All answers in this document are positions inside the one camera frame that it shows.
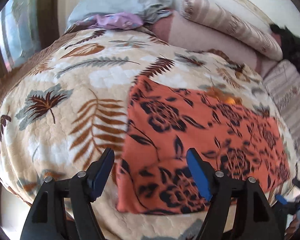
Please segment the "orange black floral garment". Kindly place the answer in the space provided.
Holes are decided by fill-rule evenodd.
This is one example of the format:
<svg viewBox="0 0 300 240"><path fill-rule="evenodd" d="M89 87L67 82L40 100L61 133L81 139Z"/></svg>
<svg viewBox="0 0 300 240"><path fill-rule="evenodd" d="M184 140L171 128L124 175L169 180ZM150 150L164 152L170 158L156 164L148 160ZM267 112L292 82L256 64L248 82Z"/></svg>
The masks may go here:
<svg viewBox="0 0 300 240"><path fill-rule="evenodd" d="M256 178L264 192L290 178L272 117L145 76L130 91L127 112L127 135L116 167L120 212L174 215L205 210L207 201L186 163L190 148L226 176Z"/></svg>

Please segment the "black clothes pile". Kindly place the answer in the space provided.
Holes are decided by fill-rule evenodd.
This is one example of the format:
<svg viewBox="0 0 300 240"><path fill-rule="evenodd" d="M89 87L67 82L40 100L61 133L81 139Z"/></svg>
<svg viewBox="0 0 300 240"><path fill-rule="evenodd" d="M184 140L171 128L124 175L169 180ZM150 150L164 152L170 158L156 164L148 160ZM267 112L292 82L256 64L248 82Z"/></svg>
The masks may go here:
<svg viewBox="0 0 300 240"><path fill-rule="evenodd" d="M300 37L295 36L287 27L282 29L276 24L271 24L270 29L280 37L283 59L294 64L300 74Z"/></svg>

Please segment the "cream leaf-pattern fleece blanket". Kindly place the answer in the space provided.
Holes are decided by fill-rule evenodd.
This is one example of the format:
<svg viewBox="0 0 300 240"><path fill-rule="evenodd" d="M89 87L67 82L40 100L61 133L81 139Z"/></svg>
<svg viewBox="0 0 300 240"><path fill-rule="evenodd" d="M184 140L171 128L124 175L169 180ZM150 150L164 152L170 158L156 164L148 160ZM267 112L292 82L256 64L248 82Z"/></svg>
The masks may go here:
<svg viewBox="0 0 300 240"><path fill-rule="evenodd" d="M92 204L107 239L191 239L203 211L151 215L117 210L116 167L128 128L129 94L145 76L171 88L203 91L277 123L290 178L265 192L292 188L299 163L292 136L262 77L224 54L190 51L138 31L82 30L62 36L0 81L0 182L32 204L44 179L70 178L106 148L115 164L102 196Z"/></svg>

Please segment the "pink bed sheet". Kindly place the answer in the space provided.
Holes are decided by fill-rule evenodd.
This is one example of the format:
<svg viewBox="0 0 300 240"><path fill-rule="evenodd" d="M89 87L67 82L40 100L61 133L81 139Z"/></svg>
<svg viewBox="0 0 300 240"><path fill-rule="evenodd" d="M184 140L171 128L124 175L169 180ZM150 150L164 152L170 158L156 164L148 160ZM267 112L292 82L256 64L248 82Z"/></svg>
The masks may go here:
<svg viewBox="0 0 300 240"><path fill-rule="evenodd" d="M173 10L170 16L148 26L155 36L170 45L190 51L214 51L231 61L246 64L262 78L278 64L243 42L209 27L191 22Z"/></svg>

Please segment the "purple floral cloth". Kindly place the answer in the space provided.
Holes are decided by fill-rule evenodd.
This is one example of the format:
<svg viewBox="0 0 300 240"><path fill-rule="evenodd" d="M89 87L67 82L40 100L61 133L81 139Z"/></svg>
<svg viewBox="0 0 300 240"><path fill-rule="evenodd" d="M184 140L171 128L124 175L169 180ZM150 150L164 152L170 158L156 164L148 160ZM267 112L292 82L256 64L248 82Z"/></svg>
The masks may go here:
<svg viewBox="0 0 300 240"><path fill-rule="evenodd" d="M132 30L143 26L143 20L136 14L128 12L118 12L115 14L96 14L77 21L75 26L83 29L104 28L107 30L121 29Z"/></svg>

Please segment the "striped beige bolster pillow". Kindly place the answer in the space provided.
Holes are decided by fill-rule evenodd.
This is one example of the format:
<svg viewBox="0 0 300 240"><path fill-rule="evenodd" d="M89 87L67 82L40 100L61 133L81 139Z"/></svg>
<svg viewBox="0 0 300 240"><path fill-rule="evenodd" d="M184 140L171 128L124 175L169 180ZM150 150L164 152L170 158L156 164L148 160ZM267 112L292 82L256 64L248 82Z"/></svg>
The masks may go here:
<svg viewBox="0 0 300 240"><path fill-rule="evenodd" d="M272 60L283 59L282 49L275 38L215 2L182 0L181 14L189 21L236 38Z"/></svg>

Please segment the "grey-blue pillow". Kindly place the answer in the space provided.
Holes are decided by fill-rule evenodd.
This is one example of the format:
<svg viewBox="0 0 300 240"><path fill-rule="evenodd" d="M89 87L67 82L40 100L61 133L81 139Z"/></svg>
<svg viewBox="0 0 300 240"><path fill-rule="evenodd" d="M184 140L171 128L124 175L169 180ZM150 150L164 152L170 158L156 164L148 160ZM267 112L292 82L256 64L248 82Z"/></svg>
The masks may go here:
<svg viewBox="0 0 300 240"><path fill-rule="evenodd" d="M174 0L79 0L70 16L66 28L77 21L95 14L109 15L127 12L138 15L143 22L154 24L171 14L169 9Z"/></svg>

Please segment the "dark wooden window frame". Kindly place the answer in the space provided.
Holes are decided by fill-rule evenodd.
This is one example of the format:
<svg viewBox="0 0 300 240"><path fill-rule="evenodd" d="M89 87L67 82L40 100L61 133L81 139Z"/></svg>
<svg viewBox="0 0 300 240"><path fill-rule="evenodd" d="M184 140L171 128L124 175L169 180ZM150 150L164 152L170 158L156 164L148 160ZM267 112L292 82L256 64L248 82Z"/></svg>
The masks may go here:
<svg viewBox="0 0 300 240"><path fill-rule="evenodd" d="M57 38L57 0L0 0L0 78Z"/></svg>

